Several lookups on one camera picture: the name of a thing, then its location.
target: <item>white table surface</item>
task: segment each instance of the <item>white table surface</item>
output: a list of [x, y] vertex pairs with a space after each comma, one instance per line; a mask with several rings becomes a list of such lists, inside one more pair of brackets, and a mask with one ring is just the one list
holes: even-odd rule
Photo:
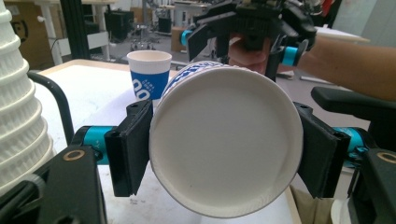
[[[117, 126], [126, 116], [125, 107], [135, 101], [130, 74], [106, 68], [106, 63], [69, 63], [41, 74], [56, 81], [68, 97], [75, 131], [84, 125]], [[56, 151], [66, 147], [57, 105], [50, 92], [36, 85], [36, 98], [43, 105], [42, 116]], [[233, 219], [203, 217], [177, 203], [162, 187], [148, 165], [137, 196], [113, 196], [107, 165], [99, 166], [109, 223], [301, 223], [287, 188], [274, 202], [251, 215]]]

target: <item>white paper cup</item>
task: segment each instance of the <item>white paper cup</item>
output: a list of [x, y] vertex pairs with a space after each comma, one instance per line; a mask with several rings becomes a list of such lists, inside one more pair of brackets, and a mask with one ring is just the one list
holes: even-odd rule
[[23, 67], [6, 77], [0, 77], [0, 110], [20, 100], [26, 94], [35, 93], [35, 83], [30, 80], [26, 73], [29, 64], [24, 61]]
[[24, 65], [24, 59], [18, 49], [20, 42], [16, 43], [16, 48], [8, 53], [0, 51], [0, 78], [6, 77], [9, 74], [15, 73]]
[[39, 167], [44, 165], [47, 161], [49, 161], [53, 156], [55, 155], [55, 151], [53, 150], [53, 140], [49, 136], [49, 145], [47, 148], [46, 153], [44, 156], [35, 164], [33, 165], [29, 170], [27, 170], [24, 174], [14, 178], [13, 180], [9, 181], [5, 185], [1, 186], [0, 185], [0, 196], [8, 192], [10, 189], [15, 187], [19, 182], [21, 182], [21, 179], [28, 174], [31, 174], [35, 170], [37, 170]]
[[26, 126], [27, 128], [20, 128], [16, 135], [0, 138], [0, 163], [25, 150], [40, 134], [47, 133], [48, 130], [47, 122], [43, 118]]
[[26, 95], [15, 104], [1, 108], [0, 135], [13, 133], [14, 130], [19, 129], [30, 119], [40, 117], [41, 112], [41, 103], [32, 95]]
[[0, 1], [0, 12], [6, 11], [6, 6], [4, 5], [3, 1]]
[[19, 127], [14, 128], [13, 130], [9, 130], [6, 133], [0, 134], [0, 144], [6, 143], [7, 141], [12, 141], [10, 140], [11, 138], [18, 138], [20, 135], [24, 135], [28, 129], [34, 128], [35, 124], [38, 123], [40, 119], [42, 119], [40, 115], [41, 110], [37, 110], [32, 117], [26, 120], [22, 125], [19, 125]]
[[0, 46], [10, 42], [15, 36], [11, 23], [9, 23], [11, 18], [11, 13], [8, 10], [0, 12]]
[[128, 53], [136, 100], [161, 98], [169, 79], [172, 55], [158, 50], [138, 50]]
[[6, 161], [0, 162], [0, 173], [2, 174], [0, 186], [4, 186], [34, 167], [46, 154], [50, 145], [50, 136], [47, 132], [43, 132], [29, 147]]
[[272, 80], [194, 63], [166, 87], [149, 135], [152, 169], [169, 194], [208, 217], [264, 208], [294, 178], [303, 148], [298, 112]]

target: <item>blue and white cup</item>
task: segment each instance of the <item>blue and white cup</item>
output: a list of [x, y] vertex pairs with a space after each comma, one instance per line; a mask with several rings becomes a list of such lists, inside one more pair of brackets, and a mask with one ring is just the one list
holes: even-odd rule
[[241, 217], [270, 204], [295, 177], [303, 127], [271, 79], [198, 62], [169, 81], [148, 145], [152, 171], [176, 201], [207, 217]]
[[172, 55], [159, 50], [138, 50], [127, 54], [136, 101], [161, 98], [168, 83]]

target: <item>stacked paper cup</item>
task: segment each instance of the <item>stacked paper cup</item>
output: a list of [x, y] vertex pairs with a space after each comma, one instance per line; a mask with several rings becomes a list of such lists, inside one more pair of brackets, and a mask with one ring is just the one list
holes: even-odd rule
[[0, 195], [53, 157], [47, 122], [19, 51], [11, 13], [0, 0]]

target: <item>cup rim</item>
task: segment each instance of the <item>cup rim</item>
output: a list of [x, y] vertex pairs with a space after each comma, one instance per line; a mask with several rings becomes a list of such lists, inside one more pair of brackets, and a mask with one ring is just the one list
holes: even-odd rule
[[41, 159], [36, 164], [34, 164], [31, 168], [29, 168], [26, 172], [24, 172], [20, 176], [16, 177], [15, 179], [9, 181], [5, 185], [0, 186], [0, 195], [6, 193], [7, 190], [9, 190], [12, 187], [14, 187], [15, 185], [17, 185], [21, 181], [21, 178], [23, 178], [25, 175], [28, 175], [28, 174], [34, 172], [35, 170], [37, 170], [40, 166], [42, 166], [45, 162], [49, 161], [56, 154], [53, 149], [53, 139], [49, 135], [48, 135], [48, 137], [49, 137], [49, 146], [47, 148], [47, 151], [44, 153], [43, 157], [41, 157]]
[[14, 35], [14, 39], [3, 46], [0, 46], [0, 56], [10, 53], [12, 50], [18, 49], [21, 45], [21, 40], [17, 35]]
[[10, 22], [12, 20], [12, 15], [9, 10], [0, 11], [0, 23]]
[[8, 157], [4, 161], [1, 161], [0, 162], [0, 167], [1, 168], [6, 167], [6, 166], [12, 164], [14, 161], [19, 160], [20, 158], [22, 158], [26, 154], [29, 154], [29, 153], [33, 152], [45, 140], [45, 138], [48, 136], [47, 130], [48, 130], [48, 126], [45, 125], [43, 127], [43, 129], [41, 130], [41, 133], [38, 135], [38, 137], [36, 139], [34, 139], [34, 141], [31, 142], [31, 144], [29, 146], [27, 146], [23, 150], [19, 151], [17, 154], [12, 155], [11, 157]]
[[[264, 208], [265, 206], [267, 206], [268, 204], [270, 204], [271, 202], [273, 202], [278, 195], [280, 195], [284, 189], [290, 184], [290, 182], [292, 181], [292, 179], [295, 177], [299, 164], [300, 164], [300, 159], [301, 159], [301, 155], [302, 155], [302, 150], [303, 150], [303, 128], [302, 128], [302, 124], [300, 121], [300, 118], [298, 116], [298, 112], [295, 108], [295, 106], [292, 104], [291, 99], [289, 98], [289, 96], [283, 91], [281, 90], [272, 80], [270, 80], [267, 77], [264, 77], [263, 75], [254, 73], [254, 72], [250, 72], [251, 76], [255, 76], [255, 78], [261, 78], [261, 79], [266, 79], [266, 80], [262, 80], [262, 83], [265, 84], [265, 86], [267, 88], [263, 88], [263, 90], [266, 89], [275, 89], [275, 91], [273, 91], [271, 95], [268, 94], [268, 96], [264, 99], [265, 100], [271, 100], [272, 102], [277, 101], [280, 102], [280, 104], [278, 104], [277, 108], [272, 109], [274, 115], [276, 115], [276, 111], [283, 111], [282, 115], [277, 115], [278, 119], [280, 119], [280, 117], [283, 118], [283, 116], [285, 116], [286, 118], [288, 118], [288, 120], [291, 120], [292, 123], [288, 124], [288, 128], [289, 130], [289, 134], [290, 135], [286, 135], [286, 136], [282, 136], [282, 139], [287, 139], [289, 142], [285, 145], [288, 147], [285, 147], [286, 151], [288, 152], [292, 152], [292, 153], [287, 153], [288, 155], [286, 155], [284, 157], [284, 161], [287, 161], [286, 163], [288, 164], [287, 166], [283, 167], [280, 169], [280, 171], [283, 171], [284, 173], [279, 173], [277, 175], [277, 178], [274, 181], [274, 186], [273, 188], [267, 189], [267, 191], [263, 190], [262, 193], [258, 196], [259, 199], [262, 199], [262, 201], [255, 201], [255, 200], [245, 200], [243, 204], [238, 204], [238, 206], [236, 206], [235, 204], [228, 204], [227, 206], [223, 206], [223, 207], [217, 207], [216, 209], [213, 209], [212, 206], [214, 205], [208, 205], [205, 204], [205, 200], [201, 200], [201, 201], [195, 201], [192, 199], [192, 197], [190, 196], [186, 196], [186, 190], [184, 190], [183, 186], [178, 186], [176, 184], [173, 184], [173, 179], [174, 177], [177, 177], [177, 175], [172, 174], [172, 177], [167, 175], [169, 173], [166, 173], [163, 165], [164, 160], [166, 160], [166, 164], [174, 164], [173, 161], [169, 161], [167, 159], [164, 159], [162, 156], [161, 151], [163, 151], [163, 148], [160, 147], [160, 145], [162, 143], [158, 142], [161, 141], [158, 139], [158, 137], [160, 136], [159, 131], [156, 131], [156, 128], [158, 128], [159, 126], [163, 126], [165, 127], [166, 125], [168, 125], [169, 123], [164, 122], [164, 120], [167, 120], [169, 118], [170, 121], [169, 122], [173, 122], [174, 120], [172, 119], [172, 117], [167, 117], [167, 115], [171, 115], [173, 114], [172, 112], [174, 112], [175, 110], [172, 111], [168, 111], [165, 112], [164, 110], [166, 109], [166, 107], [172, 107], [175, 108], [175, 106], [177, 104], [180, 103], [179, 98], [177, 97], [178, 94], [181, 94], [182, 92], [186, 93], [186, 91], [193, 91], [190, 89], [190, 87], [192, 87], [191, 82], [193, 80], [196, 79], [200, 79], [200, 78], [206, 78], [206, 80], [213, 80], [213, 76], [215, 76], [216, 74], [214, 74], [214, 72], [218, 72], [218, 74], [220, 73], [220, 69], [222, 69], [222, 74], [227, 74], [227, 76], [229, 75], [226, 70], [230, 71], [232, 69], [235, 69], [235, 67], [218, 67], [218, 68], [213, 68], [211, 71], [203, 71], [201, 72], [201, 74], [197, 74], [196, 76], [193, 76], [191, 78], [186, 79], [186, 81], [184, 81], [183, 83], [178, 85], [178, 93], [176, 91], [171, 91], [168, 92], [167, 97], [163, 98], [162, 102], [160, 103], [159, 107], [156, 110], [156, 113], [154, 115], [154, 118], [151, 122], [151, 128], [150, 128], [150, 139], [149, 139], [149, 155], [150, 155], [150, 163], [151, 163], [151, 167], [153, 169], [154, 174], [157, 176], [157, 178], [159, 179], [160, 183], [164, 186], [164, 188], [166, 189], [166, 191], [177, 201], [179, 202], [181, 205], [183, 205], [184, 207], [190, 209], [191, 211], [194, 211], [196, 213], [202, 214], [204, 216], [208, 216], [208, 217], [220, 217], [220, 218], [231, 218], [231, 217], [241, 217], [241, 216], [245, 216], [248, 214], [251, 214], [253, 212], [256, 212], [262, 208]], [[207, 88], [203, 88], [203, 92], [205, 90], [205, 95], [207, 95]], [[261, 93], [261, 95], [264, 95], [265, 93], [268, 93], [267, 91], [264, 91]], [[282, 127], [285, 127], [285, 123], [283, 123], [284, 121], [280, 121], [278, 124], [281, 125]], [[177, 127], [178, 129], [184, 129], [184, 127], [178, 127], [176, 124], [174, 124], [175, 127]], [[183, 139], [183, 136], [179, 136], [177, 133], [178, 132], [172, 132], [169, 131], [171, 133], [174, 133], [175, 136], [177, 136], [177, 139]], [[197, 145], [197, 143], [195, 142], [189, 142], [190, 145]], [[254, 153], [259, 153], [259, 150], [253, 149]], [[265, 149], [266, 151], [270, 152], [273, 151], [272, 148], [267, 148]], [[183, 162], [184, 163], [188, 163], [187, 158], [183, 157]]]
[[[147, 55], [149, 53], [155, 53], [155, 55], [158, 58], [136, 58], [137, 55], [143, 55], [148, 57]], [[129, 61], [134, 61], [134, 62], [140, 62], [140, 63], [153, 63], [153, 62], [163, 62], [163, 61], [170, 61], [172, 60], [172, 54], [165, 52], [165, 51], [161, 51], [161, 50], [150, 50], [150, 49], [145, 49], [145, 50], [137, 50], [137, 51], [132, 51], [129, 52], [126, 55], [127, 59]]]
[[22, 125], [20, 125], [16, 129], [0, 136], [0, 142], [7, 141], [9, 138], [15, 137], [16, 135], [20, 134], [21, 132], [25, 132], [28, 128], [31, 128], [35, 122], [37, 122], [40, 118], [42, 118], [41, 110], [42, 110], [42, 108], [40, 109], [40, 111], [37, 110], [32, 117], [30, 117], [26, 122], [24, 122]]
[[12, 102], [6, 106], [0, 108], [0, 116], [4, 116], [7, 113], [12, 112], [13, 110], [20, 108], [21, 106], [27, 104], [31, 100], [35, 99], [35, 83], [32, 80], [30, 82], [30, 90], [26, 92], [20, 99]]
[[0, 86], [5, 86], [19, 78], [24, 78], [23, 76], [25, 76], [28, 71], [29, 63], [23, 59], [22, 67], [7, 76], [0, 77]]
[[[0, 144], [7, 143], [8, 141], [12, 140], [13, 138], [20, 137], [23, 135], [26, 135], [27, 133], [39, 133], [38, 135], [41, 134], [42, 129], [48, 129], [48, 123], [44, 119], [37, 119], [32, 122], [27, 122], [26, 125], [18, 129], [16, 132], [13, 134], [8, 134], [5, 137], [0, 138]], [[29, 140], [30, 143], [34, 141], [33, 136], [29, 136], [29, 138], [26, 138]]]

